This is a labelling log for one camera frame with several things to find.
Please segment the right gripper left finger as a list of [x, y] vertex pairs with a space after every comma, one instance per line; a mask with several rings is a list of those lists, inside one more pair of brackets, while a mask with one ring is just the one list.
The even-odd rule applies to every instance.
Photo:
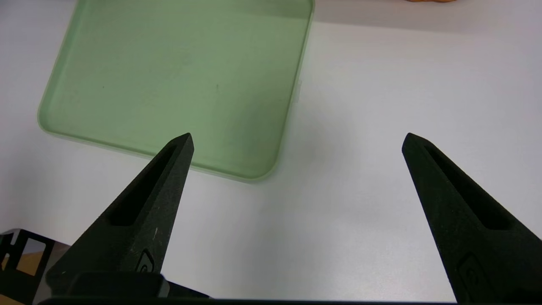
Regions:
[[47, 272], [54, 297], [87, 272], [160, 274], [193, 154], [189, 133], [159, 151]]

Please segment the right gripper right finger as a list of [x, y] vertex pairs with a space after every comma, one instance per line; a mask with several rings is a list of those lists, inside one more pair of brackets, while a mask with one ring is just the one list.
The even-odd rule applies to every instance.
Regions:
[[541, 239], [433, 143], [401, 152], [459, 303], [540, 303]]

